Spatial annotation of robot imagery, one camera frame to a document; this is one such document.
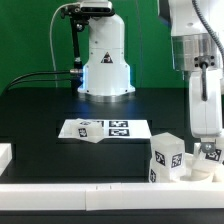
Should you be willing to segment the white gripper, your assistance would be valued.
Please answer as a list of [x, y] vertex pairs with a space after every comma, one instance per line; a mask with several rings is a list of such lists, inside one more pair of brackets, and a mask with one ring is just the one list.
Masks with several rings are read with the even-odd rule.
[[190, 129], [201, 139], [203, 153], [214, 153], [216, 140], [222, 132], [221, 70], [206, 72], [207, 99], [202, 99], [201, 71], [192, 72], [189, 80]]

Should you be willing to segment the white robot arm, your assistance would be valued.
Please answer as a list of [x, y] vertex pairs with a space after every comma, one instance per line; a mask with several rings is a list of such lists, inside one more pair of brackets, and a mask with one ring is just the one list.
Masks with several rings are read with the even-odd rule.
[[[79, 11], [89, 17], [90, 54], [78, 92], [93, 100], [132, 94], [124, 23], [112, 3], [81, 0]], [[189, 77], [191, 133], [211, 153], [223, 131], [224, 0], [158, 0], [158, 12], [171, 26], [173, 67]]]

